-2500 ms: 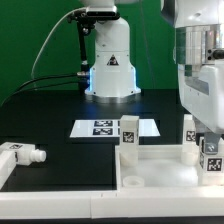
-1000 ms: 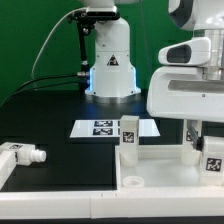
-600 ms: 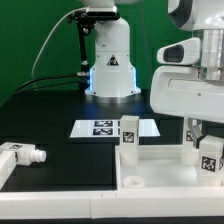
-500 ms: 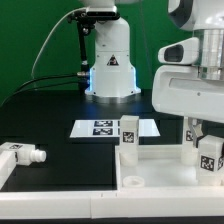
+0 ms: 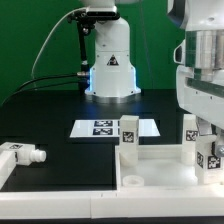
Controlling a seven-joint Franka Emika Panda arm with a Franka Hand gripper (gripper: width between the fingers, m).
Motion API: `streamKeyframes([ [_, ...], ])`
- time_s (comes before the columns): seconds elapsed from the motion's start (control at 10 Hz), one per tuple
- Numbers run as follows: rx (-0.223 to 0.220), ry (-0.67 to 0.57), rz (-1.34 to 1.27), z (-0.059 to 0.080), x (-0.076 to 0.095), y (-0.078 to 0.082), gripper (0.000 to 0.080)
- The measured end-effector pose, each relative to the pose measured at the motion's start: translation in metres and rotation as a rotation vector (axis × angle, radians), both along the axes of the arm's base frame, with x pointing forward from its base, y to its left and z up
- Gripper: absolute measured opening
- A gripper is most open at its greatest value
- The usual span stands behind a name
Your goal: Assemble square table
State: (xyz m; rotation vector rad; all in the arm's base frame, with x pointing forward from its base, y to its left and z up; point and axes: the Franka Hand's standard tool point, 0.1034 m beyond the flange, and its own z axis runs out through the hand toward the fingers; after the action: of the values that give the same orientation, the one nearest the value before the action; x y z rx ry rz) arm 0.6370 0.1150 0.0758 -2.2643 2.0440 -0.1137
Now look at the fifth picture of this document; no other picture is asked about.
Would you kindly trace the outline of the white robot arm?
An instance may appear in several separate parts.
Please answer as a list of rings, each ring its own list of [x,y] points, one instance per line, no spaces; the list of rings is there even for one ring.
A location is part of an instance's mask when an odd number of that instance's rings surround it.
[[[85,94],[124,99],[138,94],[129,59],[129,25],[117,6],[135,0],[81,0],[81,18],[92,24],[95,63]],[[181,108],[220,129],[213,153],[224,156],[224,0],[167,0],[167,17],[185,31],[172,58],[178,64],[176,88]]]

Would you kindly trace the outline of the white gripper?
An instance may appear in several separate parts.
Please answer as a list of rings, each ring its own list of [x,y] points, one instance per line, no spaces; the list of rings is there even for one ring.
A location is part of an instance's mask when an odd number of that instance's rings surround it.
[[[178,63],[176,91],[179,106],[196,115],[199,135],[212,134],[216,128],[214,154],[224,157],[224,70],[213,70],[211,81],[197,79],[191,67],[185,67],[185,41],[173,53]]]

